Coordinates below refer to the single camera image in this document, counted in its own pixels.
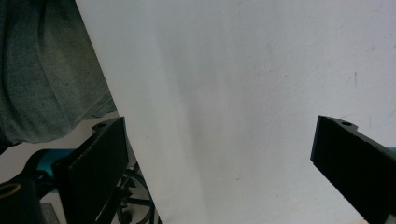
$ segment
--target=white table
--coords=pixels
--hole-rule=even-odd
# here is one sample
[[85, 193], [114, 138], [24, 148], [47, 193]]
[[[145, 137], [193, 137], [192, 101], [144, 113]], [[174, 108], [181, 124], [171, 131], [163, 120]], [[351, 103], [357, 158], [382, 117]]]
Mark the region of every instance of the white table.
[[318, 115], [396, 146], [396, 3], [78, 0], [163, 223], [358, 223]]

